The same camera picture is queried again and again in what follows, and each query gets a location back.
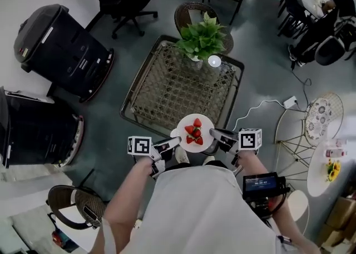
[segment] white shirt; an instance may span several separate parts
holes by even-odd
[[[123,254],[281,253],[276,234],[243,201],[230,170],[162,173],[142,225]]]

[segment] strawberry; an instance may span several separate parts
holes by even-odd
[[[194,125],[195,127],[201,127],[201,121],[199,120],[199,118],[196,118],[196,119],[194,120],[193,125]]]
[[[195,138],[198,138],[201,136],[201,131],[198,128],[196,128],[191,135]]]
[[[199,137],[197,139],[195,139],[195,143],[198,144],[198,145],[203,145],[203,140],[202,140],[202,137]]]
[[[194,131],[194,126],[188,125],[188,126],[184,127],[184,129],[185,129],[189,134],[192,134],[193,131]]]
[[[190,137],[189,135],[187,135],[187,143],[190,144],[194,141],[194,139],[192,137]]]

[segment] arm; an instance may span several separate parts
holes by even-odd
[[[324,14],[327,14],[328,11],[330,11],[331,9],[335,8],[336,4],[333,0],[327,1],[324,3],[323,7],[322,7],[322,11]]]
[[[263,166],[261,161],[251,151],[239,152],[238,163],[244,167],[246,175],[258,175],[268,173],[267,169]],[[284,202],[281,208],[273,214],[273,219],[278,226],[280,233],[289,237],[293,243],[306,254],[320,253],[318,247],[312,241],[306,239],[299,231],[298,226],[293,220],[288,203]]]
[[[130,234],[137,219],[142,194],[152,171],[151,166],[152,160],[145,157],[132,167],[103,215],[103,218],[110,224],[117,253],[120,253],[130,241]],[[103,231],[100,228],[90,253],[103,253],[104,244]]]

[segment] gray floor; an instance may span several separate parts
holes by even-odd
[[[116,51],[116,61],[112,72],[98,95],[87,104],[79,104],[77,98],[58,90],[57,94],[70,102],[86,120],[85,139],[81,150],[67,174],[78,183],[91,168],[95,168],[87,186],[93,188],[104,199],[110,199],[120,186],[126,174],[133,166],[132,158],[126,154],[127,137],[131,135],[159,136],[133,125],[119,115],[121,104],[137,73],[140,65],[160,35],[179,37],[174,24],[174,11],[182,2],[201,0],[152,0],[146,10],[158,10],[159,18],[144,16],[138,19],[144,37],[138,36],[132,23],[118,31],[118,39],[111,38],[115,27],[112,19],[103,17],[92,30],[92,34],[106,47]],[[228,25],[235,9],[235,3],[229,0],[211,0],[211,6],[219,15],[223,25]],[[277,99],[284,101],[295,95],[302,109],[306,107],[301,83],[290,72],[290,61],[286,52],[289,38],[277,36],[277,19],[279,0],[244,0],[239,14],[231,29],[235,46],[230,57],[245,65],[245,72],[235,108],[229,122],[229,128],[235,125],[235,119],[244,116],[248,109],[257,106],[262,100]],[[311,78],[312,87],[307,87],[309,99],[315,99],[327,91],[334,91],[342,97],[352,95],[356,90],[354,62],[339,61],[331,66],[322,67],[315,63],[297,69],[296,74],[301,79]],[[250,116],[239,122],[239,127],[262,128],[263,146],[259,157],[269,170],[276,168],[276,145],[273,144],[277,120],[283,109],[278,104],[264,104]],[[280,135],[287,136],[298,132],[298,116],[286,119]],[[291,158],[282,154],[278,169],[291,162]],[[318,198],[309,198],[311,209],[306,235],[315,237],[319,227],[325,220],[330,207],[346,180],[348,172],[339,179],[339,184],[330,188],[328,193]],[[295,181],[294,186],[305,192],[305,182]],[[154,188],[151,180],[145,192],[145,202],[149,201]],[[298,221],[303,230],[307,214]]]

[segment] wicker table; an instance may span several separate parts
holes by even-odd
[[[177,38],[160,36],[139,69],[120,115],[168,138],[186,115],[206,115],[216,128],[226,128],[238,94],[244,65],[224,55],[221,66],[206,62],[200,70],[174,46]],[[204,153],[213,155],[213,142]]]

